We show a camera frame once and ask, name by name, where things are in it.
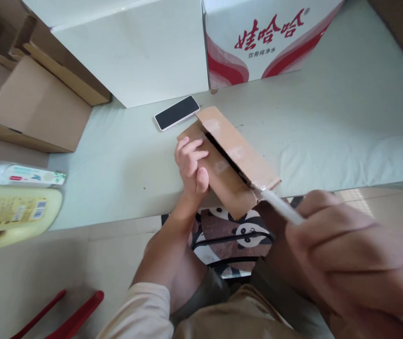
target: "sleeve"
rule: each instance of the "sleeve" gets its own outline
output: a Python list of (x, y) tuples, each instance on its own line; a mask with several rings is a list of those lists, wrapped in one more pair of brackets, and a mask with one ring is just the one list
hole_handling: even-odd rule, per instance
[(102, 329), (97, 339), (171, 338), (170, 292), (162, 285), (139, 282), (126, 294), (125, 304)]

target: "white phone case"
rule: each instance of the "white phone case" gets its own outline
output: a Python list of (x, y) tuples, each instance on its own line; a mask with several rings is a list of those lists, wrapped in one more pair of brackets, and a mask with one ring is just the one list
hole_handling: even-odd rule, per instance
[(170, 128), (173, 127), (173, 126), (176, 126), (176, 125), (179, 124), (181, 121), (184, 121), (184, 120), (186, 120), (187, 118), (190, 118), (192, 115), (194, 115), (195, 113), (198, 113), (198, 112), (200, 111), (200, 105), (198, 105), (198, 103), (197, 103), (197, 105), (198, 105), (198, 109), (197, 109), (197, 110), (195, 110), (194, 112), (190, 113), (189, 115), (186, 115), (184, 118), (182, 118), (182, 119), (176, 121), (175, 123), (171, 124), (170, 126), (164, 128), (164, 129), (161, 129), (161, 128), (160, 128), (160, 125), (159, 125), (159, 122), (158, 122), (157, 119), (156, 119), (156, 116), (159, 115), (160, 113), (162, 113), (163, 111), (166, 111), (166, 110), (169, 109), (170, 107), (173, 107), (173, 106), (179, 104), (181, 101), (187, 99), (188, 97), (185, 97), (184, 99), (178, 101), (177, 103), (175, 103), (175, 104), (173, 104), (173, 105), (171, 105), (171, 106), (168, 106), (167, 108), (165, 108), (164, 110), (160, 111), (159, 113), (157, 113), (157, 114), (154, 116), (154, 120), (156, 121), (157, 126), (159, 127), (159, 129), (160, 129), (162, 132), (165, 132), (166, 130), (170, 129)]

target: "smartphone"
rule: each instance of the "smartphone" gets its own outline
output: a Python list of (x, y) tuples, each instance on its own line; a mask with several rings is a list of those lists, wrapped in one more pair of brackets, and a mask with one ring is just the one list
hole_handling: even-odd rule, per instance
[(189, 96), (180, 102), (168, 107), (166, 110), (154, 116), (160, 130), (165, 132), (179, 122), (191, 117), (196, 112), (200, 111), (200, 106), (193, 98)]

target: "red chinese text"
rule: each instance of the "red chinese text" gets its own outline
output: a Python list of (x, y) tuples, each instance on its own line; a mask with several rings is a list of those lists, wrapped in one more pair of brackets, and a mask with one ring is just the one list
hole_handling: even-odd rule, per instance
[[(271, 23), (267, 26), (267, 28), (263, 29), (258, 33), (258, 41), (263, 42), (263, 44), (269, 44), (273, 40), (274, 32), (280, 32), (280, 34), (285, 34), (285, 38), (292, 37), (296, 28), (298, 26), (302, 26), (304, 23), (302, 22), (301, 16), (302, 13), (305, 11), (305, 8), (301, 9), (300, 12), (296, 15), (294, 20), (290, 23), (284, 24), (282, 28), (277, 26), (277, 14), (271, 20)], [(259, 31), (258, 28), (258, 20), (253, 21), (253, 28), (250, 32), (244, 30), (244, 35), (241, 37), (239, 35), (239, 40), (234, 48), (242, 49), (245, 44), (244, 50), (254, 49), (256, 47), (255, 37), (256, 32)]]

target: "floor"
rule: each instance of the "floor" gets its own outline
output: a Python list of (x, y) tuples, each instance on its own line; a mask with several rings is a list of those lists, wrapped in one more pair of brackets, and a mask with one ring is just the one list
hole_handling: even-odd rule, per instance
[[(403, 229), (403, 190), (365, 188), (337, 192), (346, 203)], [(0, 338), (19, 331), (61, 289), (60, 302), (26, 338), (44, 338), (95, 290), (105, 299), (78, 338), (94, 338), (121, 306), (148, 240), (161, 226), (150, 217), (47, 232), (0, 249)]]

